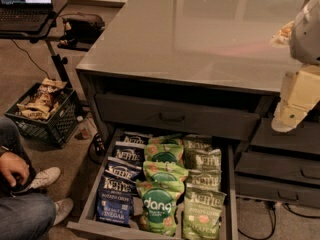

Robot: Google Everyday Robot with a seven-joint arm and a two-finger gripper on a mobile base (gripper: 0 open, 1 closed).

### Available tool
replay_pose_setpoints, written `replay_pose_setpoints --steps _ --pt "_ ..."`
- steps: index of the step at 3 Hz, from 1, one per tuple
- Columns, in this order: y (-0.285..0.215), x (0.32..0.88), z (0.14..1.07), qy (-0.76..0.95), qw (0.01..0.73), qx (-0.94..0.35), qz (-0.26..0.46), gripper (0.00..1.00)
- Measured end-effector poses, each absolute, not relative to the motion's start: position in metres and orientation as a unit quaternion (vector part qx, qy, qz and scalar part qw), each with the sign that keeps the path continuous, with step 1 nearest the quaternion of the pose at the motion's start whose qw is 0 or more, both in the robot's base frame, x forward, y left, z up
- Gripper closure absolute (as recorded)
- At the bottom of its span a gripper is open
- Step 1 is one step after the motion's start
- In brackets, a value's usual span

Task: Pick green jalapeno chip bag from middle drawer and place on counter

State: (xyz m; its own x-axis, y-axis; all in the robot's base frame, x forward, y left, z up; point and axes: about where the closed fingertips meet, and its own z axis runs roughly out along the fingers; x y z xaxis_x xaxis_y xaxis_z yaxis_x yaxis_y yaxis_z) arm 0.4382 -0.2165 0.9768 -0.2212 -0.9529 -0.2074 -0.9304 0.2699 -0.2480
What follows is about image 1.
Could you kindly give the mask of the person's hand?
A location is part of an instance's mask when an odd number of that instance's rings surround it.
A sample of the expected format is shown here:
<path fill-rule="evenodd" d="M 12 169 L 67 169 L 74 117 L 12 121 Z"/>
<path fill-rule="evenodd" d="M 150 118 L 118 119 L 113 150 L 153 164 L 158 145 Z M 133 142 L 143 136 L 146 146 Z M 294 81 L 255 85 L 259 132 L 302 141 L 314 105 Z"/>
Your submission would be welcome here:
<path fill-rule="evenodd" d="M 0 173 L 11 187 L 24 185 L 29 177 L 29 165 L 18 155 L 5 152 L 0 156 Z"/>

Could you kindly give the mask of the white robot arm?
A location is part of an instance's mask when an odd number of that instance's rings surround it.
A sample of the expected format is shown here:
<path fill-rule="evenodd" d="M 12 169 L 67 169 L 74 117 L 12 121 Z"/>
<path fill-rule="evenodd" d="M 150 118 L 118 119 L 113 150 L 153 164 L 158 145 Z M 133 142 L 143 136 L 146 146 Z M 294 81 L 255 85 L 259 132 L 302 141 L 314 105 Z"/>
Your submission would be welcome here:
<path fill-rule="evenodd" d="M 307 0 L 296 16 L 290 54 L 302 67 L 283 77 L 271 123 L 277 132 L 295 129 L 320 101 L 320 0 Z"/>

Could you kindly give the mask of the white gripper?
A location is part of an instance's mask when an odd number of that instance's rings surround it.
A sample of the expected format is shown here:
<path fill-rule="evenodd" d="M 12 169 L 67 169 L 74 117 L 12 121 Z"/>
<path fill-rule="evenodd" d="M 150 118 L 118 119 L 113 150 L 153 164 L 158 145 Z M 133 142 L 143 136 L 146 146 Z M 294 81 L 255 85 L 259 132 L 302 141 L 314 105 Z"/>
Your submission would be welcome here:
<path fill-rule="evenodd" d="M 320 101 L 320 68 L 303 66 L 298 72 L 287 72 L 281 87 L 271 127 L 277 132 L 295 129 Z"/>

